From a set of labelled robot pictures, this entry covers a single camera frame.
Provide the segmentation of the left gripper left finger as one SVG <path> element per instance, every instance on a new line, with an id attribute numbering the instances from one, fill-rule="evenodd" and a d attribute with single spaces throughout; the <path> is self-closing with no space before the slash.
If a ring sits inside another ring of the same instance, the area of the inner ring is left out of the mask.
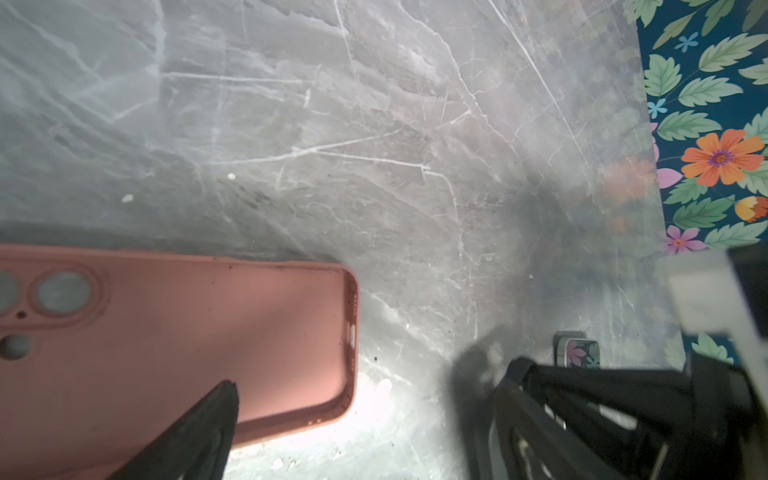
<path id="1" fill-rule="evenodd" d="M 216 385 L 109 480 L 220 480 L 239 411 L 236 384 Z"/>

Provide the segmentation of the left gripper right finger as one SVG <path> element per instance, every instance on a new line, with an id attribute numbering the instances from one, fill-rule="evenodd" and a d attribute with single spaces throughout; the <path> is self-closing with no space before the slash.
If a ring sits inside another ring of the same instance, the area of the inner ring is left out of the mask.
<path id="1" fill-rule="evenodd" d="M 746 371 L 691 356 L 683 371 L 513 360 L 492 396 L 511 479 L 764 479 L 767 412 Z"/>

